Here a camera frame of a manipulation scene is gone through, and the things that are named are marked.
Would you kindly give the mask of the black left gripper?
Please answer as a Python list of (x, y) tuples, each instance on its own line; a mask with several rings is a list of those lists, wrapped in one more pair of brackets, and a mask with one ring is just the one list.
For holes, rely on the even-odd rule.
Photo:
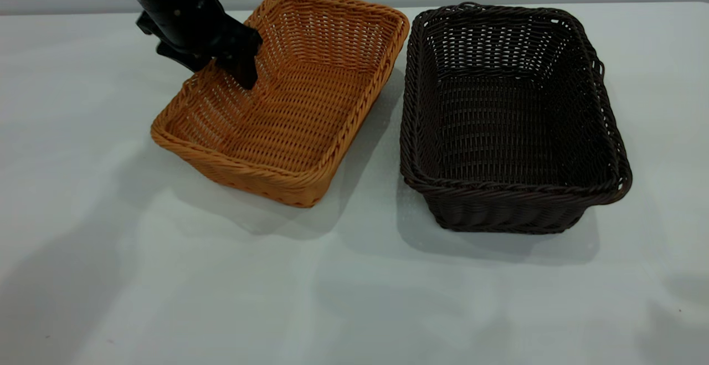
[(219, 0), (137, 0), (137, 26), (161, 42), (156, 52), (193, 73), (211, 59), (246, 90), (258, 81), (255, 56), (263, 44), (256, 29), (227, 15)]

